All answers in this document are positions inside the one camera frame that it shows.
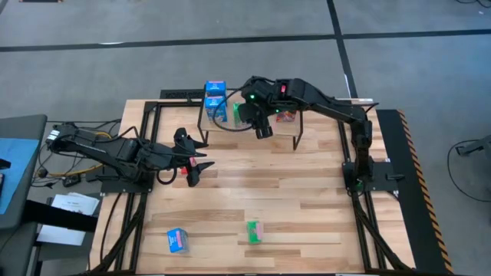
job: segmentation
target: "blue box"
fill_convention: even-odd
[[[205,98],[205,110],[208,114],[208,120],[213,122],[213,113],[220,102],[225,99],[224,96],[206,97]],[[216,122],[226,122],[227,121],[227,102],[222,103],[222,105],[216,111]]]
[[[186,253],[189,251],[187,244],[187,232],[181,228],[175,228],[167,232],[170,253]]]
[[[226,97],[226,84],[224,80],[207,80],[205,84],[206,96]]]

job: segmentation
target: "small cardboard box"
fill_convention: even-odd
[[[223,80],[208,80],[205,84],[206,96],[226,97],[226,83]]]
[[[247,234],[249,237],[249,244],[256,245],[262,242],[262,225],[261,222],[252,221],[247,222]]]
[[[295,122],[296,111],[282,111],[276,115],[276,122],[278,123],[290,123]]]
[[[206,114],[208,115],[208,120],[213,122],[213,113],[215,112],[216,107],[222,102],[224,96],[215,96],[215,97],[206,97],[205,98],[205,109]],[[222,105],[216,111],[216,122],[226,122],[227,121],[227,102],[222,103]]]
[[[181,228],[175,228],[167,232],[170,253],[186,253],[189,251],[187,244],[187,232]]]

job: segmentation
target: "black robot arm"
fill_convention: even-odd
[[[131,130],[135,132],[137,138],[124,138],[123,135]],[[194,187],[199,181],[201,171],[213,164],[202,163],[192,166],[190,158],[206,156],[197,153],[196,149],[208,145],[191,139],[184,128],[176,131],[174,135],[176,145],[172,148],[141,139],[134,126],[124,134],[108,138],[78,128],[73,123],[66,123],[53,126],[46,143],[53,153],[80,153],[116,172],[110,176],[99,177],[101,181],[138,182],[147,173],[186,167],[188,184]]]
[[[328,97],[313,85],[298,78],[273,81],[264,77],[252,77],[240,90],[245,99],[245,103],[239,106],[240,119],[251,124],[258,139],[273,134],[268,116],[281,111],[311,110],[349,124],[356,160],[350,164],[343,163],[343,173],[346,189],[353,199],[354,213],[357,220],[360,220],[374,237],[393,268],[413,274],[413,271],[400,261],[371,224],[358,198],[359,192],[376,189],[375,186],[368,186],[368,184],[374,185],[375,182],[384,187],[392,185],[391,187],[397,189],[390,163],[376,163],[377,169],[374,173],[374,161],[368,151],[372,143],[372,122],[367,118],[363,106]]]
[[[372,142],[372,122],[362,106],[328,97],[298,78],[272,81],[252,77],[242,87],[241,95],[245,103],[239,106],[240,118],[252,125],[258,139],[273,134],[268,116],[281,111],[311,110],[349,124],[351,143],[356,151],[355,179],[362,182],[373,179],[374,161],[368,152]]]

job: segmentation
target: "metal stand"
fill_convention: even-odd
[[[201,120],[203,119],[203,108],[205,105],[205,93],[203,93],[203,97],[201,98],[201,106],[199,107],[199,116],[198,116],[198,130],[199,130],[199,135],[201,136],[201,140],[203,143],[208,143],[208,135],[209,131],[205,130],[203,132],[203,129],[201,129]],[[303,111],[299,111],[300,113],[300,133],[298,136],[292,137],[293,139],[293,150],[297,150],[297,147],[300,143],[300,139],[302,138],[302,135],[304,133],[304,113]]]
[[[180,102],[146,102],[145,107],[143,109],[143,118],[140,127],[140,135],[142,138],[145,138],[145,133],[147,133],[151,112],[154,112],[155,114],[153,116],[153,125],[152,125],[152,132],[150,134],[150,142],[156,143],[162,108],[201,107],[201,106],[202,104],[200,101],[191,100],[191,99],[187,99],[182,102],[181,101]],[[153,185],[154,175],[148,177]],[[123,224],[121,226],[121,236],[116,241],[114,247],[110,250],[110,252],[106,255],[106,257],[104,257],[103,262],[99,264],[96,268],[94,268],[90,272],[90,274],[92,275],[135,274],[138,264],[138,255],[140,253],[140,242],[141,242],[141,235],[143,232],[143,220],[145,217],[145,209],[147,207],[148,192],[151,192],[152,190],[151,187],[148,188],[148,186],[146,186],[146,188],[147,189],[142,188],[139,190],[139,193],[141,193],[140,202],[138,203],[137,210],[135,211],[133,216],[131,216],[131,214],[133,212],[133,204],[135,201],[136,192],[126,191],[129,193],[127,197],[126,208],[124,210]],[[124,249],[127,243],[127,239],[130,237],[130,234],[133,232],[133,230],[134,230],[134,240],[133,240],[133,247],[130,257],[130,268],[127,270],[123,270],[122,265],[123,265],[123,258],[124,258]],[[114,265],[114,270],[108,271],[113,261],[116,261]]]
[[[387,268],[385,263],[385,258],[387,258],[395,269],[407,270],[409,268],[399,260],[380,236],[374,203],[371,198],[371,191],[397,190],[396,180],[404,176],[395,176],[390,163],[374,163],[374,181],[361,183],[361,185],[358,186],[356,184],[358,180],[354,178],[354,163],[351,162],[348,139],[346,138],[344,124],[342,122],[338,122],[338,129],[344,154],[344,163],[342,164],[344,184],[346,185],[346,190],[348,191],[348,195],[351,197],[351,202],[353,204],[364,270],[368,272],[371,269],[365,228],[375,240],[375,252],[377,254],[378,267],[381,269]],[[362,195],[365,197],[368,215],[365,214],[361,208],[360,196]]]
[[[354,178],[354,163],[346,162],[342,165],[344,184],[346,189],[352,189]],[[394,175],[392,165],[388,162],[374,163],[374,179],[376,181],[363,183],[361,187],[354,187],[351,192],[370,192],[370,191],[397,191],[397,179],[404,176]]]
[[[477,140],[476,142],[471,143],[467,146],[458,146],[455,150],[459,153],[460,156],[467,156],[477,150],[484,150],[486,153],[486,157],[491,159],[491,147],[489,144],[491,143],[491,135],[482,138],[481,140]]]
[[[304,134],[304,112],[300,111],[300,134],[298,137],[293,137],[293,150],[297,150],[297,146],[300,143],[300,139],[302,138],[302,135]]]

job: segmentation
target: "wooden tabletop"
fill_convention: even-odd
[[[127,101],[120,132],[140,127],[144,102]],[[173,145],[178,127],[200,140],[198,115],[197,107],[163,108],[157,141]],[[387,154],[377,114],[371,110],[368,116],[374,123],[371,155],[381,161]],[[304,128],[296,151],[290,136],[257,140],[253,133],[211,132],[209,148],[200,150],[208,156],[197,161],[216,164],[202,173],[199,184],[188,188],[179,175],[170,186],[156,182],[150,193],[137,273],[362,272],[354,213],[341,174],[344,158],[337,122],[305,112]],[[167,172],[161,176],[170,178]],[[372,196],[382,236],[413,267],[399,202],[387,192]],[[102,202],[91,250],[93,267],[99,263],[102,234],[115,198],[109,195]],[[122,195],[104,254],[119,237],[125,204]],[[246,222],[252,220],[264,225],[260,245],[248,244]],[[169,251],[166,232],[178,227],[189,233],[187,254]],[[377,267],[373,240],[368,233],[367,237],[371,263]],[[123,268],[128,268],[132,244],[130,237]]]

